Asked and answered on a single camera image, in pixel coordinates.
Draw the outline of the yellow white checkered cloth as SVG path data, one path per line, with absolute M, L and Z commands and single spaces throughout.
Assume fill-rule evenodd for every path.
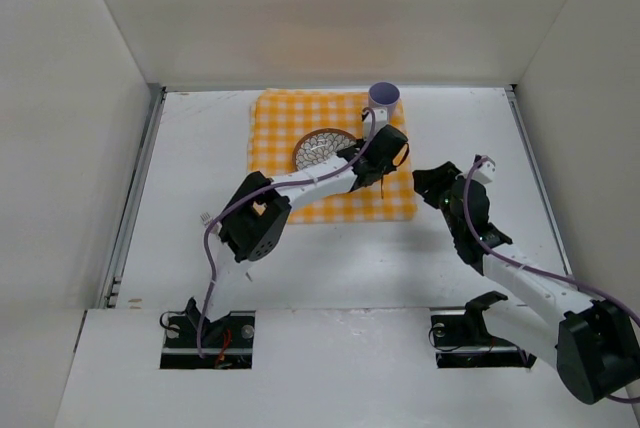
M 365 91 L 304 91 L 268 89 L 250 110 L 248 170 L 266 176 L 294 172 L 293 149 L 304 135 L 337 128 L 362 137 L 361 113 L 368 103 Z M 409 221 L 417 212 L 411 159 L 385 176 L 385 199 L 380 182 L 352 193 L 324 198 L 293 212 L 290 224 Z

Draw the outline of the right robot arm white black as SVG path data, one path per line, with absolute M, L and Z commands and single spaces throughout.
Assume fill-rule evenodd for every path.
M 600 290 L 533 265 L 489 220 L 487 157 L 467 173 L 447 162 L 413 172 L 415 192 L 439 210 L 461 260 L 500 290 L 466 303 L 461 331 L 470 346 L 499 338 L 554 368 L 584 404 L 639 379 L 638 315 Z

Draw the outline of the lavender cup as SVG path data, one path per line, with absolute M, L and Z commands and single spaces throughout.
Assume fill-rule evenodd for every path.
M 386 118 L 391 121 L 400 100 L 399 88 L 390 82 L 381 81 L 373 84 L 368 90 L 367 106 L 374 110 L 386 111 Z

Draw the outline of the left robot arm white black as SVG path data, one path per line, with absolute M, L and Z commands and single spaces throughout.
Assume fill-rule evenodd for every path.
M 394 159 L 407 147 L 406 135 L 385 125 L 309 168 L 272 178 L 260 171 L 247 175 L 205 229 L 203 244 L 211 269 L 209 286 L 201 311 L 193 299 L 187 305 L 187 317 L 198 335 L 204 337 L 229 314 L 233 285 L 251 264 L 275 249 L 292 213 L 382 180 L 397 170 Z

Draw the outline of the silver copper fork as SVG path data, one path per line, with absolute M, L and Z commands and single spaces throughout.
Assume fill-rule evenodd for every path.
M 211 222 L 211 215 L 208 212 L 204 212 L 200 215 L 201 222 L 204 226 L 207 226 Z

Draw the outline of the floral patterned plate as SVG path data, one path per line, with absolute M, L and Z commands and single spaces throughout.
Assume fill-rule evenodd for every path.
M 356 138 L 352 134 L 337 128 L 311 131 L 296 143 L 292 153 L 293 167 L 299 171 L 322 163 L 355 143 Z

